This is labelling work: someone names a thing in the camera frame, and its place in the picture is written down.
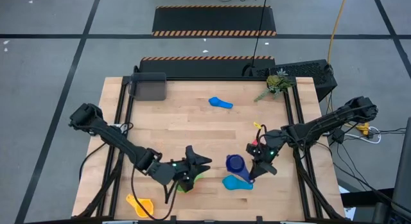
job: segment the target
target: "black ramp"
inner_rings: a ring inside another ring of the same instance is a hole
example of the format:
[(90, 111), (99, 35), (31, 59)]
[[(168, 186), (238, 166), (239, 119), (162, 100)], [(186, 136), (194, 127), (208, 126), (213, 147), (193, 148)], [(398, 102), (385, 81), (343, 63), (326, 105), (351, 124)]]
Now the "black ramp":
[(159, 6), (154, 36), (257, 36), (264, 10), (261, 36), (274, 36), (270, 6)]
[[(251, 63), (252, 56), (144, 57), (140, 71), (166, 73), (167, 78), (239, 78), (243, 68)], [(274, 67), (274, 57), (256, 56), (254, 65), (258, 68)]]

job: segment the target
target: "gray floor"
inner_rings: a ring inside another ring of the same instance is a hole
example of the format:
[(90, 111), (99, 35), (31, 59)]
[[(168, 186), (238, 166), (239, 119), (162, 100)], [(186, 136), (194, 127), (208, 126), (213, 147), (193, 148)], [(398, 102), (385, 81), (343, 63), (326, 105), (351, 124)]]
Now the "gray floor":
[[(81, 34), (93, 2), (0, 0), (0, 37)], [(396, 33), (411, 34), (410, 0), (381, 2)], [(262, 3), (263, 0), (234, 0), (228, 4)], [(273, 8), (278, 34), (331, 34), (340, 3), (341, 0), (267, 1)], [(222, 3), (101, 0), (90, 33), (149, 34), (155, 7), (167, 4)], [(347, 0), (337, 33), (390, 34), (374, 0)], [(13, 223), (16, 219), (79, 41), (0, 38), (1, 223)], [(257, 55), (273, 55), (278, 64), (315, 60), (326, 58), (328, 44), (327, 39), (262, 39)], [(411, 53), (411, 40), (401, 40), (401, 44), (406, 53)], [(70, 217), (78, 188), (78, 168), (89, 138), (67, 127), (68, 117), (81, 103), (98, 102), (105, 77), (130, 74), (144, 56), (252, 55), (254, 45), (255, 39), (87, 40), (25, 222)], [(411, 79), (392, 39), (338, 39), (331, 63), (338, 82), (333, 93), (334, 107), (355, 96), (369, 96), (379, 108), (373, 126), (391, 130), (406, 125), (407, 117), (411, 116)], [(325, 112), (326, 105), (321, 106)], [(347, 141), (345, 146), (368, 182), (376, 188), (386, 188), (395, 183), (402, 138), (384, 135), (380, 144)], [(348, 160), (345, 152), (340, 152)], [(333, 159), (347, 169), (337, 154), (333, 154)], [(356, 180), (338, 170), (337, 177), (361, 188)]]

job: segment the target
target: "yellow plastic toy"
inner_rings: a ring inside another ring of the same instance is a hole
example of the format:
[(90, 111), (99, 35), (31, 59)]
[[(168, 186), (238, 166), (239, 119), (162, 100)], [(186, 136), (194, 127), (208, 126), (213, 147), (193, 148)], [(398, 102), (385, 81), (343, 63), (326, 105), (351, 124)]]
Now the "yellow plastic toy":
[[(154, 213), (154, 205), (151, 201), (151, 199), (145, 199), (145, 198), (137, 198), (141, 205), (148, 211), (150, 215), (153, 215)], [(126, 197), (126, 201), (134, 207), (136, 210), (137, 215), (140, 218), (147, 218), (148, 215), (144, 212), (144, 210), (139, 206), (139, 204), (136, 202), (136, 199), (134, 199), (134, 196), (132, 194), (128, 194)]]
[(355, 126), (355, 128), (358, 129), (362, 133), (362, 135), (368, 135), (370, 123), (367, 122), (364, 125), (357, 125)]
[(260, 125), (259, 123), (257, 123), (257, 122), (254, 122), (254, 126), (257, 127), (258, 129), (261, 129), (261, 128), (262, 128), (261, 125)]

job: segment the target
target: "orange plastic object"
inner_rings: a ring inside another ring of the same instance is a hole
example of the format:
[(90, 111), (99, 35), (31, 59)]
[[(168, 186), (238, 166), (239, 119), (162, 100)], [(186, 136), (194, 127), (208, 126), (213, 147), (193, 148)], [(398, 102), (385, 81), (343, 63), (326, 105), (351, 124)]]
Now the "orange plastic object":
[[(146, 199), (146, 198), (137, 198), (141, 205), (148, 211), (150, 215), (153, 215), (154, 213), (154, 205), (151, 201), (151, 199)], [(128, 194), (126, 197), (126, 201), (134, 207), (136, 210), (137, 215), (140, 218), (147, 218), (148, 215), (144, 212), (144, 210), (139, 206), (139, 204), (136, 202), (136, 199), (134, 199), (134, 196), (132, 194)]]

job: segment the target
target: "black floor stripe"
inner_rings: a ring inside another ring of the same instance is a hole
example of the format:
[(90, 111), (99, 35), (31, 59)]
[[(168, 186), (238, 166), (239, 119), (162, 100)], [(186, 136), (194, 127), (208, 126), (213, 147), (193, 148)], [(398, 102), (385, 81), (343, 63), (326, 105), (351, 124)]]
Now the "black floor stripe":
[[(83, 34), (88, 34), (90, 32), (91, 24), (94, 19), (94, 16), (96, 15), (99, 2), (100, 0), (94, 0), (94, 3), (92, 5), (89, 18), (85, 25)], [(34, 192), (36, 190), (37, 184), (39, 182), (39, 179), (40, 179), (43, 167), (44, 167), (44, 163), (46, 162), (46, 158), (50, 150), (51, 142), (53, 141), (54, 134), (57, 129), (58, 121), (60, 120), (60, 116), (62, 115), (64, 104), (66, 103), (67, 95), (69, 94), (70, 86), (71, 86), (71, 83), (73, 82), (74, 74), (76, 73), (77, 66), (80, 61), (80, 57), (82, 56), (86, 40), (87, 39), (80, 40), (76, 53), (74, 54), (73, 62), (67, 74), (66, 82), (64, 83), (60, 98), (58, 99), (57, 107), (53, 114), (50, 127), (48, 129), (46, 138), (43, 143), (43, 147), (40, 151), (39, 158), (37, 159), (37, 163), (35, 165), (33, 174), (28, 184), (26, 193), (24, 194), (24, 198), (22, 200), (19, 212), (17, 213), (17, 217), (15, 219), (15, 223), (17, 224), (24, 223), (24, 220), (26, 219), (28, 209), (30, 208), (31, 199), (33, 198)]]
[(401, 58), (401, 60), (404, 63), (405, 69), (408, 72), (408, 75), (411, 77), (411, 63), (410, 60), (408, 59), (407, 54), (405, 53), (405, 50), (403, 48), (403, 46), (401, 45), (401, 42), (399, 41), (399, 37), (396, 34), (396, 31), (394, 29), (394, 27), (392, 26), (392, 23), (390, 21), (390, 19), (388, 18), (388, 15), (383, 7), (383, 4), (381, 3), (381, 0), (374, 0), (378, 10), (380, 11), (381, 16), (383, 17), (384, 23), (388, 29), (388, 31), (390, 32), (390, 35), (392, 35), (393, 37), (393, 41), (394, 44), (396, 46), (396, 49), (398, 51), (398, 54)]
[[(411, 35), (335, 35), (336, 40), (381, 40), (393, 39), (397, 36), (399, 39), (411, 39)], [(0, 39), (256, 39), (256, 37), (239, 37), (239, 36), (210, 36), (210, 37), (181, 37), (181, 36), (162, 36), (155, 37), (151, 34), (0, 34)], [(262, 39), (330, 39), (331, 35), (327, 34), (277, 34), (274, 37), (262, 37)]]

